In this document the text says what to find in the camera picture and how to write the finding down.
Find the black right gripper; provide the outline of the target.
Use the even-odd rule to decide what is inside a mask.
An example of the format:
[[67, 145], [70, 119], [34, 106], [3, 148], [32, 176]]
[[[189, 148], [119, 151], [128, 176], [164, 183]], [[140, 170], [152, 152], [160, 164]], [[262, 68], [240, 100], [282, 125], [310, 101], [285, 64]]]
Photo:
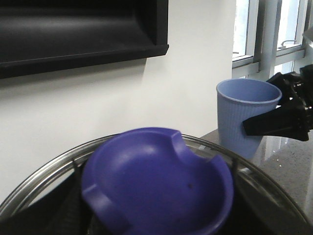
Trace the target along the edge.
[[299, 73], [278, 72], [266, 82], [282, 92], [278, 102], [282, 106], [244, 120], [246, 135], [308, 141], [309, 132], [313, 129], [313, 66], [304, 66]]

